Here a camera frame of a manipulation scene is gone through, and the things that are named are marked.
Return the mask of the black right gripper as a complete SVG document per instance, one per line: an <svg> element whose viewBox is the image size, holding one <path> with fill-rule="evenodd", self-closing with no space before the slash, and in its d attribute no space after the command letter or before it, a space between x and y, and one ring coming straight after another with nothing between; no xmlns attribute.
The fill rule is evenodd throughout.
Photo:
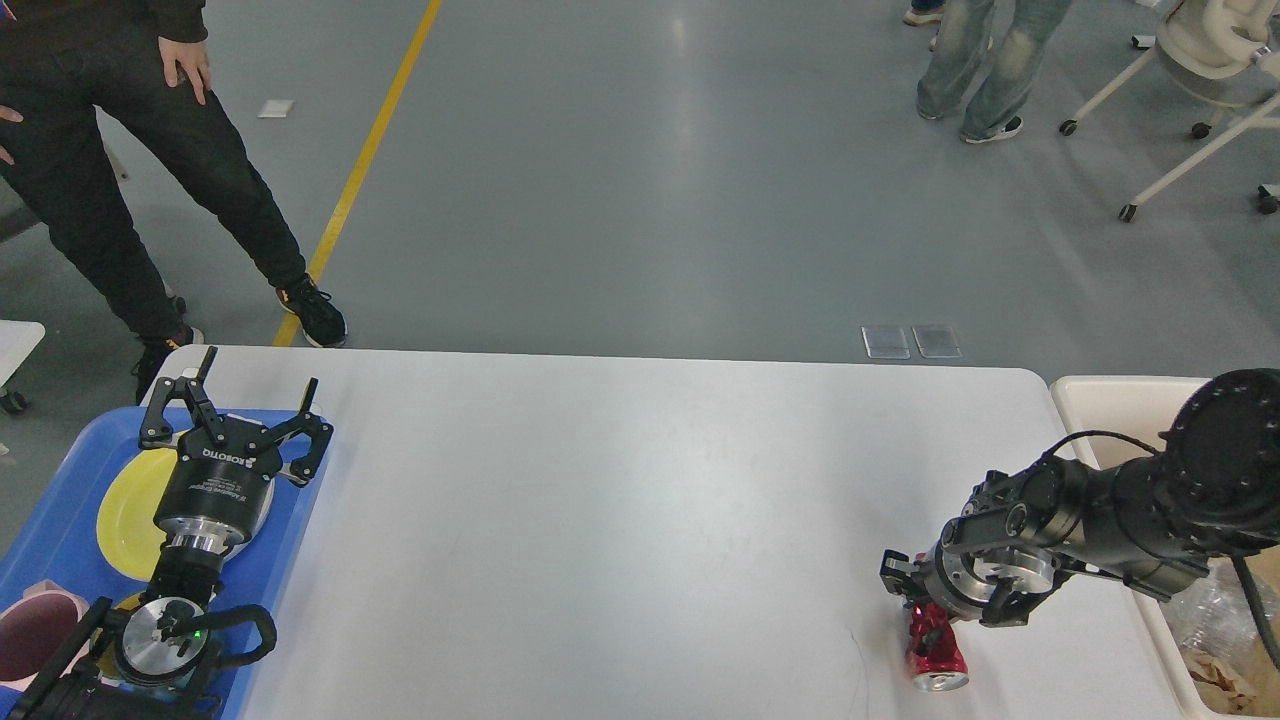
<svg viewBox="0 0 1280 720"><path fill-rule="evenodd" d="M938 544L915 559L886 550L879 578L891 594L902 597L909 623L1005 623L1011 596L1004 596L1006 578L983 577L966 555L948 553Z"/></svg>

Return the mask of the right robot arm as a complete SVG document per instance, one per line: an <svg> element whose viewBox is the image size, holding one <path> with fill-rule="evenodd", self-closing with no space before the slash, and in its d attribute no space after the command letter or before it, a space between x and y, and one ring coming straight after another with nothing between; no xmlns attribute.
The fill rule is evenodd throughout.
<svg viewBox="0 0 1280 720"><path fill-rule="evenodd" d="M1245 560L1279 536L1279 378L1274 369L1219 375L1164 433L1165 447L1093 469L1047 448L1029 468L988 471L934 546L887 550L881 578L908 612L914 685L968 680L951 628L1021 626L1075 575L1101 577L1166 602L1229 557L1271 659L1277 644Z"/></svg>

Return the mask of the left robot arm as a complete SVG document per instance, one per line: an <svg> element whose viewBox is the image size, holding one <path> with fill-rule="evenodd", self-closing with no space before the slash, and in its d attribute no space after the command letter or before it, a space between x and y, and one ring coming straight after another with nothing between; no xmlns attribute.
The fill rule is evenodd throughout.
<svg viewBox="0 0 1280 720"><path fill-rule="evenodd" d="M233 719L276 646L333 424L192 377L92 421L3 559L5 719Z"/></svg>

